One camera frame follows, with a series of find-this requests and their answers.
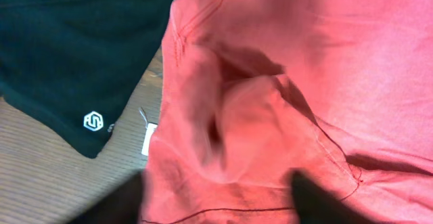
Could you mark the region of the red t-shirt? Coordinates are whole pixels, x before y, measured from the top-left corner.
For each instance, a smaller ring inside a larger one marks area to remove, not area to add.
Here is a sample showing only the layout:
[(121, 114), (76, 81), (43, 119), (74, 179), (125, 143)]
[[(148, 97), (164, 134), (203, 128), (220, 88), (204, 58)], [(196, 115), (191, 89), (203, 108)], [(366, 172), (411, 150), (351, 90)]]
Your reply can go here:
[(143, 223), (432, 222), (432, 0), (174, 0)]

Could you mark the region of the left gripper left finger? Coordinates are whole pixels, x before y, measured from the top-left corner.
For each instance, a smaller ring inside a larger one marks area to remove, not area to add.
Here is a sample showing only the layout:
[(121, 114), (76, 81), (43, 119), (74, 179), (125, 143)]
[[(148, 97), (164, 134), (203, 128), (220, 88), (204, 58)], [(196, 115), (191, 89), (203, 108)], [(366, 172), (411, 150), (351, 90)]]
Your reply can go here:
[(143, 193), (143, 173), (137, 171), (67, 224), (138, 224)]

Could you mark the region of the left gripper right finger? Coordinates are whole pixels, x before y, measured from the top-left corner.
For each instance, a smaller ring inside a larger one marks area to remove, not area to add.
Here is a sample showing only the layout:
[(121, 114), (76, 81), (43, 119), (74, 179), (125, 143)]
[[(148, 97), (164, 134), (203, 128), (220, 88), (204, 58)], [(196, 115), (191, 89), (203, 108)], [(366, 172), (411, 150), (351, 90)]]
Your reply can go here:
[(301, 171), (290, 177), (292, 202), (302, 224), (374, 224), (319, 187)]

